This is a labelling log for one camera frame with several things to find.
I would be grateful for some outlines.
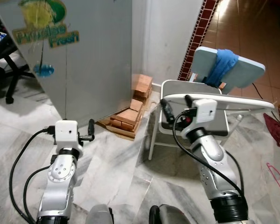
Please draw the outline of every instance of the blue towel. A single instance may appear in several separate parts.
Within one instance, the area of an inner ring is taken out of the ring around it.
[[[223,76],[234,67],[237,61],[238,55],[235,55],[231,50],[218,49],[216,64],[204,83],[218,88]]]

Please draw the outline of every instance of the white wall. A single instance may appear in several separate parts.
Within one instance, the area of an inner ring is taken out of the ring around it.
[[[135,1],[139,4],[143,0],[134,0],[133,4]],[[203,0],[143,2],[146,9],[141,8],[141,13],[146,13],[145,21],[139,14],[133,16],[133,25],[140,24],[136,21],[140,18],[145,22],[142,69],[137,72],[152,76],[153,82],[158,84],[167,79],[177,79]],[[137,49],[135,44],[142,43],[134,42],[133,50]]]

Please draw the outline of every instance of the black cable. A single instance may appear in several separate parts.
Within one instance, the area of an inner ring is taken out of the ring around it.
[[[26,201],[27,188],[28,188],[28,185],[29,185],[29,181],[32,179],[32,177],[33,177],[35,174],[37,174],[37,173],[39,173],[39,172],[41,172],[41,171],[43,171],[43,170],[45,170],[45,169],[48,169],[49,167],[50,167],[50,166],[43,167],[43,168],[38,169],[37,171],[33,172],[33,173],[28,177],[28,179],[26,180],[26,183],[25,183],[25,186],[24,186],[24,192],[23,192],[23,204],[24,204],[24,209],[25,209],[25,212],[26,212],[28,218],[29,218],[32,222],[34,222],[34,223],[35,223],[35,220],[33,219],[31,213],[29,212],[28,206],[27,206],[27,201]]]
[[[233,182],[231,181],[227,176],[225,176],[224,174],[222,174],[219,170],[217,170],[216,168],[212,167],[210,164],[206,163],[205,161],[203,161],[202,159],[200,159],[199,157],[197,157],[196,155],[194,155],[193,153],[191,153],[190,151],[188,151],[177,139],[176,133],[175,133],[175,126],[176,123],[178,121],[178,119],[189,113],[189,111],[183,111],[181,112],[174,120],[174,124],[173,124],[173,129],[172,129],[172,133],[173,133],[173,137],[174,140],[176,141],[177,145],[179,146],[179,148],[181,148],[187,155],[191,156],[193,159],[195,159],[196,161],[198,161],[199,163],[203,164],[204,166],[206,166],[208,169],[210,169],[211,171],[215,172],[216,174],[218,174],[220,177],[222,177],[224,180],[226,180],[232,187],[234,187],[234,189],[239,193],[239,195],[241,196],[247,210],[248,210],[248,204],[247,201],[245,199],[245,195],[243,193],[243,191]]]
[[[262,96],[261,96],[261,94],[259,93],[259,91],[258,91],[256,85],[255,85],[254,83],[252,83],[252,84],[254,85],[254,88],[256,89],[256,92],[258,93],[258,95],[260,96],[260,98],[263,99]],[[275,119],[280,123],[279,119],[276,117],[276,115],[273,113],[273,111],[272,111],[272,115],[273,115],[273,116],[275,117]]]
[[[38,132],[36,132],[34,135],[31,136],[31,138],[26,142],[25,146],[23,147],[23,149],[21,150],[20,154],[18,155],[18,157],[15,159],[14,164],[10,170],[10,176],[9,176],[9,195],[10,195],[10,199],[11,202],[14,206],[14,208],[16,209],[16,211],[19,213],[19,215],[29,224],[34,224],[33,222],[31,222],[31,220],[23,213],[23,211],[18,207],[17,203],[15,202],[14,199],[14,193],[13,193],[13,176],[14,176],[14,169],[15,166],[17,165],[20,157],[22,156],[22,154],[24,153],[24,151],[26,150],[27,146],[30,144],[30,142],[40,133],[46,132],[47,129],[42,129]]]
[[[234,161],[234,163],[238,167],[239,179],[240,179],[240,182],[241,182],[241,190],[242,190],[243,194],[245,194],[245,191],[244,191],[244,179],[243,179],[242,169],[241,169],[238,161],[236,160],[236,158],[234,158],[234,156],[230,152],[228,152],[226,150],[225,150],[225,152],[227,153],[227,155],[229,155],[229,157]]]

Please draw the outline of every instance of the marble floor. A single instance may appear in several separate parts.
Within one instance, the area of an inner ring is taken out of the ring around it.
[[[151,101],[158,101],[158,97],[153,92]],[[154,106],[151,104],[145,113],[135,141],[95,126],[96,139],[85,144],[84,156],[78,161],[70,223],[85,223],[87,212],[98,203],[112,207],[115,224],[147,224],[150,207],[164,203],[180,208],[192,224],[215,223],[191,158],[178,148],[155,146],[153,159],[148,160]],[[10,168],[31,135],[59,119],[34,79],[20,80],[13,105],[0,99],[0,224],[25,223],[10,202]],[[86,127],[80,132],[86,133]],[[157,138],[160,141],[172,136],[159,133]],[[51,136],[39,135],[20,159],[14,174],[14,194],[20,207],[24,182],[33,171],[49,164],[52,147]],[[245,118],[224,148],[242,167],[250,218],[257,224],[280,224],[280,183],[273,176],[280,178],[280,148],[268,132],[262,114]],[[232,161],[230,165],[237,174]],[[28,188],[27,203],[34,217],[45,186],[43,171]]]

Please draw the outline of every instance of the red cloth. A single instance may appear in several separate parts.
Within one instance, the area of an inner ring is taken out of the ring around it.
[[[267,129],[280,147],[280,123],[266,113],[263,114],[263,117],[265,118]]]

